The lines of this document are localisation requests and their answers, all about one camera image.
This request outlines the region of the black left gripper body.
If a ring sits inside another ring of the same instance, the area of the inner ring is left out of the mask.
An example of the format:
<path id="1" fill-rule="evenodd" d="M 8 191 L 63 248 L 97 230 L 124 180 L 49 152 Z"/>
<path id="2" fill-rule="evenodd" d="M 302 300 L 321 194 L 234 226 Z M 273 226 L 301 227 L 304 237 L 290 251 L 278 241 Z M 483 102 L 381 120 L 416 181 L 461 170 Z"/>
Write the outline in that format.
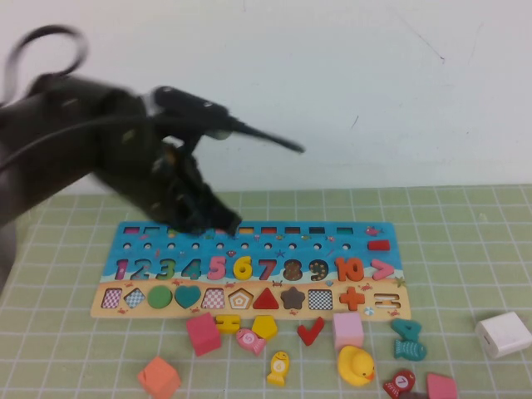
<path id="1" fill-rule="evenodd" d="M 184 147 L 161 141 L 150 164 L 147 186 L 143 194 L 147 199 L 143 212 L 152 220 L 166 220 L 171 195 L 191 196 L 189 157 Z"/>

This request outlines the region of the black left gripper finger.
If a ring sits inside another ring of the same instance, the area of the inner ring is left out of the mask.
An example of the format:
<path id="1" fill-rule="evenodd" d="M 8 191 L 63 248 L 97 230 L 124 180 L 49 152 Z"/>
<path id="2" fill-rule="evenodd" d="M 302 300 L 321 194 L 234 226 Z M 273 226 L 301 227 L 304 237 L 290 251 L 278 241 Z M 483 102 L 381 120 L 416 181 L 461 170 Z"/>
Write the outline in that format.
<path id="1" fill-rule="evenodd" d="M 186 195 L 171 195 L 165 222 L 183 233 L 202 234 L 207 230 L 205 217 Z"/>
<path id="2" fill-rule="evenodd" d="M 194 198 L 195 225 L 202 229 L 218 229 L 236 232 L 242 219 L 229 208 L 205 183 L 196 159 L 189 157 L 189 178 L 191 196 Z"/>

